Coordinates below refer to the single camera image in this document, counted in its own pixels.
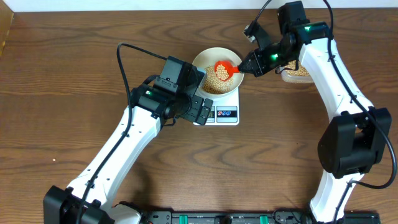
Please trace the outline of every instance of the container of beans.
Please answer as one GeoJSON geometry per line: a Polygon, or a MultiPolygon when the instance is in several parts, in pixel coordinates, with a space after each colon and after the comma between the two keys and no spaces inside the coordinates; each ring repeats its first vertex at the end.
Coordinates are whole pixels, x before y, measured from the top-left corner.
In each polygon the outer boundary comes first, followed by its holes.
{"type": "Polygon", "coordinates": [[[310,76],[309,72],[307,71],[307,69],[303,67],[303,65],[301,65],[300,62],[298,64],[297,71],[283,70],[284,68],[295,69],[296,68],[295,61],[291,61],[285,67],[279,68],[279,71],[282,71],[283,81],[288,83],[313,83],[312,77],[310,76]]]}
{"type": "Polygon", "coordinates": [[[211,100],[220,100],[231,94],[243,81],[244,74],[234,73],[234,75],[223,81],[225,72],[217,70],[215,72],[214,65],[219,60],[228,60],[233,66],[238,66],[242,60],[236,53],[222,47],[213,47],[202,51],[193,60],[192,65],[206,70],[207,78],[205,84],[199,87],[197,93],[211,100]]]}

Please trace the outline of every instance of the scale display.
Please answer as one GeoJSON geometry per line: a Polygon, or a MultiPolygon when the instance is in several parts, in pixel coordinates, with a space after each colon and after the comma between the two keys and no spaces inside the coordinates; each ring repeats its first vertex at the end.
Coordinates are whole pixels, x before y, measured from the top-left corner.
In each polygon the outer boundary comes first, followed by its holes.
{"type": "Polygon", "coordinates": [[[215,100],[205,125],[234,126],[239,124],[239,90],[226,98],[215,100]]]}

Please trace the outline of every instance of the white bowl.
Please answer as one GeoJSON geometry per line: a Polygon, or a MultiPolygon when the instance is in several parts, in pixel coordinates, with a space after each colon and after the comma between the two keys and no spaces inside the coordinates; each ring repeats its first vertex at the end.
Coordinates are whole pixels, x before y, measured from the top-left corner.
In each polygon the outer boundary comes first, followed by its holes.
{"type": "MultiPolygon", "coordinates": [[[[210,65],[214,65],[219,60],[229,60],[232,65],[238,66],[242,63],[242,60],[239,58],[236,53],[231,50],[222,48],[222,47],[213,47],[207,50],[204,50],[198,54],[198,56],[193,60],[192,65],[205,69],[210,65]]],[[[229,92],[223,94],[212,94],[206,92],[202,88],[198,88],[197,93],[205,98],[209,98],[211,100],[220,100],[229,94],[231,94],[237,87],[242,83],[244,74],[242,73],[234,73],[232,76],[233,82],[229,88],[229,92]]]]}

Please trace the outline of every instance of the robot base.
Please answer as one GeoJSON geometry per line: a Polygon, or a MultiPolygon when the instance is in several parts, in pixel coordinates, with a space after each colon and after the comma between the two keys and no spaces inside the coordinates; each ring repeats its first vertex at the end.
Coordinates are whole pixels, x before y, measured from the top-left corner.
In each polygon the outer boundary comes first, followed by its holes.
{"type": "MultiPolygon", "coordinates": [[[[308,212],[279,209],[266,213],[144,212],[140,224],[313,224],[308,212]]],[[[377,213],[345,213],[339,224],[380,224],[377,213]]]]}

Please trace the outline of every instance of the green connector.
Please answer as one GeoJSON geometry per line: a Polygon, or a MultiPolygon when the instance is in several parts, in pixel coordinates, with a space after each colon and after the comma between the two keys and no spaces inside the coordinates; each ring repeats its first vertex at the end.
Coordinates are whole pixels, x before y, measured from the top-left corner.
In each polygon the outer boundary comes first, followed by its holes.
{"type": "Polygon", "coordinates": [[[188,224],[188,216],[187,215],[180,215],[180,224],[188,224]]]}
{"type": "Polygon", "coordinates": [[[260,224],[269,224],[268,223],[268,217],[267,216],[260,216],[260,224]]]}

